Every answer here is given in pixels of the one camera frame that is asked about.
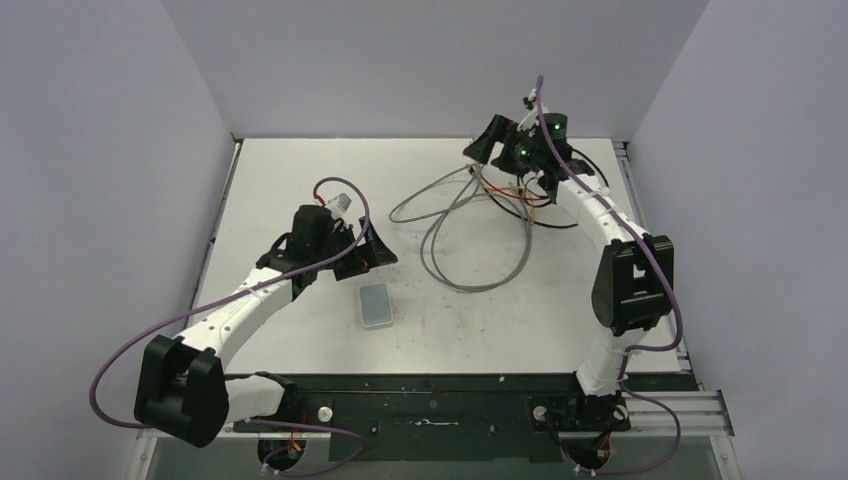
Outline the white network switch box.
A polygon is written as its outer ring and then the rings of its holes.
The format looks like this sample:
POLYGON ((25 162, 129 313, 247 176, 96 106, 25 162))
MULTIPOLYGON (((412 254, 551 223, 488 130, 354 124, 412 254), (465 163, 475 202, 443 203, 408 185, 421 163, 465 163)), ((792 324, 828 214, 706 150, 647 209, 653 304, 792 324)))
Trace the white network switch box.
POLYGON ((388 327, 394 322, 389 287, 385 283, 362 286, 359 289, 360 318, 365 329, 388 327))

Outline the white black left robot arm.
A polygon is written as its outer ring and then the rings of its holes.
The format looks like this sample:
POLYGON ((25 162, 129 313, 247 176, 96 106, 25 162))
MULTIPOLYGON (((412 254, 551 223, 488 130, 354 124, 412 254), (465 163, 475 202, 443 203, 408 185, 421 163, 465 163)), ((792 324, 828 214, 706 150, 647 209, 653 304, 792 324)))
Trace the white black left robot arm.
POLYGON ((236 353, 278 311, 329 270, 342 281, 397 263, 397 255, 364 218, 354 232, 341 207, 303 205, 257 260, 231 300, 169 338, 145 346, 135 419, 195 447, 226 425, 260 417, 271 429, 298 416, 294 382, 277 374, 228 374, 236 353))

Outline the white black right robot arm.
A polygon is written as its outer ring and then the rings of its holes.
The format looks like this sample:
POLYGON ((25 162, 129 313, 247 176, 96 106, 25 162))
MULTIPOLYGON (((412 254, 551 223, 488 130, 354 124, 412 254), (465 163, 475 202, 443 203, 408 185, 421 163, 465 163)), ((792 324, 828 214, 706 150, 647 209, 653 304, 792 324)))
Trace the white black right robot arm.
POLYGON ((545 198, 572 215, 599 253, 591 306, 602 330, 576 371, 582 390, 565 402, 569 421, 590 428, 605 415, 601 396, 619 391, 629 357, 672 310, 674 247, 615 203, 597 164, 568 142, 567 121, 559 113, 520 122, 496 115, 463 154, 512 176, 538 174, 545 198))

